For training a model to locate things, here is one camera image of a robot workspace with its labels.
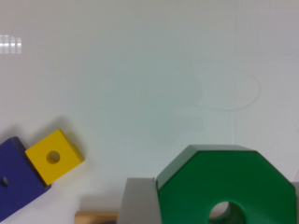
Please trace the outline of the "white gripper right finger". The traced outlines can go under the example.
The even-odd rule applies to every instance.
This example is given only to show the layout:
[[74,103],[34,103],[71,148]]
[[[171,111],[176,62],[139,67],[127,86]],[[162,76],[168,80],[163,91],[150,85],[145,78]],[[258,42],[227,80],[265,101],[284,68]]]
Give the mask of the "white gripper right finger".
[[296,193],[296,224],[299,224],[299,182],[292,182]]

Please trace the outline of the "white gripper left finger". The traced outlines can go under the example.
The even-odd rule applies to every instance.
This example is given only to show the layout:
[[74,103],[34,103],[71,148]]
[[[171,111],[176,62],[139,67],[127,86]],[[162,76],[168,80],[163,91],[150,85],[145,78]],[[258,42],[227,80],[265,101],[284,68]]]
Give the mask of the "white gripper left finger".
[[154,178],[128,178],[117,224],[160,224]]

